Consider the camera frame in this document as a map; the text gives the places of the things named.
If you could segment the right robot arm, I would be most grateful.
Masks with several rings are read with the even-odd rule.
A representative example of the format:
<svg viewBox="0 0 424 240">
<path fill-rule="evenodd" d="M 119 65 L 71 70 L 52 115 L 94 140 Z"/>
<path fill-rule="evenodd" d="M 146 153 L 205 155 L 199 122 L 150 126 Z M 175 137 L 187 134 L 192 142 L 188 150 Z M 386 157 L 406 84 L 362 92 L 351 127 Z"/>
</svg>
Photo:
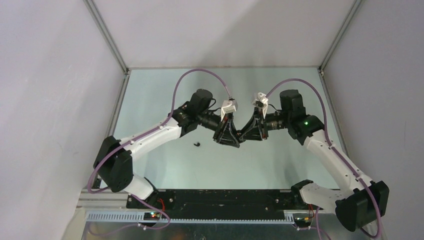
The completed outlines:
<svg viewBox="0 0 424 240">
<path fill-rule="evenodd" d="M 286 129 L 292 139 L 318 157 L 338 186 L 338 190 L 333 190 L 303 180 L 291 187 L 291 204 L 297 209 L 311 204 L 327 210 L 351 232 L 380 222 L 386 213 L 389 187 L 383 181 L 373 181 L 338 148 L 324 123 L 306 113 L 298 90 L 284 90 L 279 98 L 281 109 L 268 113 L 269 99 L 262 92 L 256 94 L 252 117 L 240 130 L 240 140 L 262 141 L 268 138 L 269 131 Z"/>
</svg>

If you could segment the black earbud charging case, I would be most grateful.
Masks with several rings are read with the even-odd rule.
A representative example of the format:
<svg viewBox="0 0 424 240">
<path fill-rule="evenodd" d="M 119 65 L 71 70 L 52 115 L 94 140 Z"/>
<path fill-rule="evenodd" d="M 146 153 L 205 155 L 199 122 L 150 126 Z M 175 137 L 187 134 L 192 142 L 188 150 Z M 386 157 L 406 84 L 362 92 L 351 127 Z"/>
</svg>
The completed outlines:
<svg viewBox="0 0 424 240">
<path fill-rule="evenodd" d="M 243 137 L 242 137 L 242 133 L 241 133 L 240 130 L 238 130 L 236 132 L 236 138 L 237 138 L 237 140 L 238 140 L 239 143 L 243 143 L 244 142 Z"/>
</svg>

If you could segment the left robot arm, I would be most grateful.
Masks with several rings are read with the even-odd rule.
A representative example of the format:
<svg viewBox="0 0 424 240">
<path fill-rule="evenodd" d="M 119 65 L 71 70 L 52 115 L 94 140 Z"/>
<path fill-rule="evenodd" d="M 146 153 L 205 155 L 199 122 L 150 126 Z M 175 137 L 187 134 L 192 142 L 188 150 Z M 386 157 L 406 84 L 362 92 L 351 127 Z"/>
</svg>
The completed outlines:
<svg viewBox="0 0 424 240">
<path fill-rule="evenodd" d="M 222 103 L 220 114 L 210 109 L 213 95 L 198 89 L 189 101 L 170 112 L 167 118 L 144 132 L 116 139 L 108 136 L 102 142 L 93 163 L 94 176 L 100 176 L 113 192 L 124 191 L 138 198 L 145 208 L 158 202 L 155 186 L 144 176 L 135 173 L 135 164 L 157 147 L 185 136 L 202 126 L 213 131 L 213 140 L 221 145 L 240 147 L 239 136 L 233 123 L 237 102 L 230 98 Z"/>
</svg>

